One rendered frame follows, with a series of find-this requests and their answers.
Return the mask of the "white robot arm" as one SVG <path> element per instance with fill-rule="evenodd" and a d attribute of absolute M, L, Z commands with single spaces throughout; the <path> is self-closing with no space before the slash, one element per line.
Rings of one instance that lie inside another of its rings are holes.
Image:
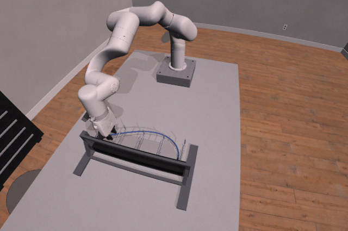
<path fill-rule="evenodd" d="M 82 121 L 89 118 L 90 122 L 99 121 L 107 116 L 109 111 L 104 100 L 119 89 L 120 82 L 116 77 L 102 73 L 103 67 L 110 60 L 128 54 L 139 26 L 149 27 L 157 22 L 170 34 L 169 68 L 173 71 L 186 69 L 185 40 L 193 41 L 197 37 L 197 28 L 189 18 L 171 13 L 160 1 L 147 7 L 115 11 L 107 18 L 107 27 L 112 32 L 108 44 L 90 60 L 85 85 L 78 90 L 78 98 L 86 110 Z"/>

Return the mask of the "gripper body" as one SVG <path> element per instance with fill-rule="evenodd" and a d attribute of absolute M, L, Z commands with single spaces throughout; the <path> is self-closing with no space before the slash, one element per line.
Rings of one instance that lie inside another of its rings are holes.
<path fill-rule="evenodd" d="M 101 133 L 102 136 L 107 137 L 116 123 L 116 117 L 109 107 L 107 116 L 99 121 L 93 121 L 92 126 L 96 133 Z"/>

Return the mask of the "dark grey rack with patch panel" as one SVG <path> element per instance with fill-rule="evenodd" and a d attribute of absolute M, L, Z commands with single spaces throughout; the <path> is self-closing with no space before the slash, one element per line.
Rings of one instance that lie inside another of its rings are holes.
<path fill-rule="evenodd" d="M 144 132 L 144 130 L 143 130 L 143 132 Z M 119 132 L 117 138 L 119 137 L 120 133 L 121 133 L 121 131 Z M 121 141 L 123 135 L 124 134 L 122 134 L 120 141 Z M 145 135 L 145 132 L 144 132 L 144 135 Z M 141 142 L 144 138 L 144 135 L 141 139 Z M 83 155 L 83 157 L 81 158 L 81 160 L 80 160 L 79 164 L 77 165 L 76 169 L 74 170 L 73 174 L 81 176 L 83 171 L 85 170 L 87 164 L 89 163 L 90 159 L 93 159 L 93 160 L 96 160 L 96 161 L 99 161 L 99 162 L 102 162 L 102 163 L 105 163 L 105 164 L 108 164 L 111 166 L 115 166 L 115 167 L 130 171 L 130 172 L 134 172 L 134 173 L 137 173 L 137 174 L 140 174 L 143 176 L 162 180 L 162 181 L 172 183 L 172 184 L 181 185 L 181 190 L 179 193 L 179 198 L 178 198 L 178 203 L 177 203 L 176 208 L 180 209 L 180 210 L 185 210 L 185 211 L 187 210 L 188 199 L 189 199 L 189 194 L 190 194 L 192 177 L 194 174 L 198 146 L 190 144 L 190 149 L 189 149 L 187 161 L 181 161 L 182 156 L 183 156 L 182 154 L 184 152 L 186 139 L 185 139 L 184 146 L 182 149 L 181 158 L 180 158 L 180 160 L 177 160 L 177 159 L 172 159 L 172 158 L 168 158 L 168 157 L 164 157 L 164 156 L 160 155 L 160 151 L 161 151 L 161 148 L 162 148 L 164 140 L 165 140 L 164 134 L 163 134 L 163 137 L 164 137 L 163 142 L 162 141 L 160 142 L 157 154 L 138 150 L 140 145 L 141 145 L 141 142 L 139 144 L 138 149 L 136 149 L 137 144 L 138 144 L 141 136 L 139 137 L 135 148 L 130 148 L 127 146 L 123 147 L 123 145 L 119 145 L 120 141 L 118 144 L 116 144 L 115 142 L 116 142 L 117 138 L 116 138 L 114 143 L 109 142 L 109 141 L 105 141 L 105 140 L 99 140 L 98 138 L 96 138 L 96 137 L 98 137 L 98 134 L 96 134 L 96 136 L 93 137 L 93 136 L 90 136 L 88 134 L 88 132 L 84 131 L 84 130 L 81 132 L 80 137 L 84 141 L 84 146 L 85 146 L 86 152 Z M 127 166 L 123 166 L 120 164 L 113 163 L 111 161 L 107 161 L 107 160 L 95 157 L 95 156 L 93 156 L 94 152 L 102 153 L 102 154 L 108 155 L 110 157 L 121 159 L 121 160 L 130 162 L 130 163 L 144 166 L 144 167 L 148 167 L 148 168 L 152 168 L 155 170 L 175 174 L 178 176 L 182 176 L 184 179 L 182 182 L 180 182 L 177 180 L 168 179 L 168 178 L 157 176 L 157 175 L 150 174 L 147 172 L 139 171 L 139 170 L 127 167 Z"/>

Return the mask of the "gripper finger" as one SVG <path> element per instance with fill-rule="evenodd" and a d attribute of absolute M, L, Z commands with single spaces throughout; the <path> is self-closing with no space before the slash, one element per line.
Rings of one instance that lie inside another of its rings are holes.
<path fill-rule="evenodd" d="M 103 140 L 104 138 L 107 138 L 107 140 L 113 140 L 111 135 L 108 135 L 108 137 L 104 137 L 104 136 L 101 135 L 100 132 L 98 132 L 98 139 L 99 140 Z"/>
<path fill-rule="evenodd" d="M 115 130 L 115 126 L 113 127 L 113 129 L 111 130 L 111 133 L 117 133 L 116 130 Z"/>

